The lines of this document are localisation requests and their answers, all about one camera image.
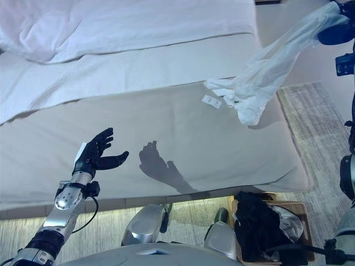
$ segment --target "white bed sheet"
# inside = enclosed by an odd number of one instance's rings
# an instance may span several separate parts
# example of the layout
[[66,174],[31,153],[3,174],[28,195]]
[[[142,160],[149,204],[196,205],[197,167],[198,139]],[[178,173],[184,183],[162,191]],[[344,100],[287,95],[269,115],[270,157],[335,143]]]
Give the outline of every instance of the white bed sheet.
[[93,96],[228,78],[260,47],[258,37],[236,34],[196,42],[85,55],[41,65],[9,52],[0,55],[0,124],[23,112]]

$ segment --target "black cable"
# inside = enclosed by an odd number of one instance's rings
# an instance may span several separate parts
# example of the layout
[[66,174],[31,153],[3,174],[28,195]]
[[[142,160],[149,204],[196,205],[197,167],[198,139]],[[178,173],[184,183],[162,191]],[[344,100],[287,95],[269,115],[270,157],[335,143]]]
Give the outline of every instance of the black cable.
[[351,103],[351,117],[352,117],[352,120],[355,121],[355,92],[353,95],[353,101]]
[[87,225],[95,218],[96,214],[98,213],[98,211],[99,211],[99,203],[98,203],[98,201],[96,200],[96,198],[94,198],[94,197],[92,197],[92,196],[90,196],[90,198],[92,198],[92,199],[94,200],[95,204],[96,204],[95,213],[94,213],[94,215],[91,217],[91,219],[90,219],[85,225],[81,226],[81,227],[80,227],[79,229],[77,229],[77,230],[72,231],[72,234],[74,234],[74,233],[80,231],[80,230],[83,229],[85,226],[87,226]]
[[5,260],[3,263],[0,264],[0,266],[4,266],[6,263],[9,263],[13,261],[13,258],[12,259],[8,259],[8,260]]
[[[278,245],[276,247],[267,249],[266,252],[272,252],[272,251],[276,251],[276,250],[306,250],[306,251],[322,254],[322,255],[325,255],[325,256],[327,256],[329,254],[329,252],[330,252],[330,250],[317,248],[317,247],[314,247],[312,245],[301,245],[301,244]],[[345,257],[345,260],[350,260],[350,261],[354,261],[355,262],[355,255],[345,254],[344,251],[342,251],[342,252],[343,252],[343,255]]]

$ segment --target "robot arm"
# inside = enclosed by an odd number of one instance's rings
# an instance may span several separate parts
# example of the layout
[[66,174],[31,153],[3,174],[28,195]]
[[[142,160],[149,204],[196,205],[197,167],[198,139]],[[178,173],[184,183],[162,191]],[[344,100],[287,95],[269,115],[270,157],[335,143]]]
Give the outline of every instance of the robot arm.
[[[347,24],[332,26],[318,35],[325,45],[336,45],[355,38],[355,1],[339,4],[340,14],[347,16]],[[337,76],[355,73],[355,44],[353,53],[336,58]],[[284,245],[271,248],[269,251],[281,249],[303,249],[326,256],[327,265],[355,265],[355,94],[352,102],[352,120],[345,123],[351,127],[349,136],[350,155],[340,163],[340,188],[352,201],[352,208],[342,217],[336,236],[326,241],[324,249],[304,245]]]
[[73,233],[78,215],[83,212],[85,199],[94,199],[100,192],[99,184],[92,182],[96,170],[116,168],[129,155],[125,151],[119,156],[101,157],[111,146],[112,134],[110,127],[91,142],[82,144],[75,159],[72,179],[60,182],[52,212],[28,245],[18,252],[11,266],[54,265],[60,249]]

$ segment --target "black cloth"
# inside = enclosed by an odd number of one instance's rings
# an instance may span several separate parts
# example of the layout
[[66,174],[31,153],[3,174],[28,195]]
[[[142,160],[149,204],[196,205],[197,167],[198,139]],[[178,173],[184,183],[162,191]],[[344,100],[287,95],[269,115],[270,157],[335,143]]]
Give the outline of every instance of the black cloth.
[[[240,192],[234,230],[246,262],[262,259],[262,253],[282,244],[292,244],[280,230],[280,217],[253,193]],[[308,265],[307,259],[299,250],[280,250],[283,265]]]

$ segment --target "gray carpet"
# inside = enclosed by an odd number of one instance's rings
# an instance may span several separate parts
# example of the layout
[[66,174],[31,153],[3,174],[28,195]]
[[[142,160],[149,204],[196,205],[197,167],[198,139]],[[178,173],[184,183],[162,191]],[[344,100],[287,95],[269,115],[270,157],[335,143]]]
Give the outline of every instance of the gray carpet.
[[[324,239],[333,237],[342,214],[350,201],[339,189],[339,162],[348,154],[348,129],[321,83],[295,85],[278,92],[295,143],[315,179],[313,189],[304,193],[279,193],[279,200],[302,201],[308,209],[314,245],[323,246]],[[215,212],[227,207],[227,198],[176,203],[168,232],[158,240],[203,245],[204,235]],[[57,263],[117,248],[125,226],[140,208],[107,211],[84,230],[74,234],[62,249]],[[92,214],[79,216],[78,225]],[[44,218],[0,221],[0,260],[13,257],[28,243]],[[317,256],[315,265],[325,265]]]
[[[321,83],[284,87],[278,97],[308,174],[316,183],[307,192],[280,193],[278,199],[305,203],[313,244],[323,247],[325,239],[333,238],[340,218],[351,205],[339,188],[339,163],[349,155],[349,129],[343,126]],[[317,256],[316,265],[325,265],[324,256]]]

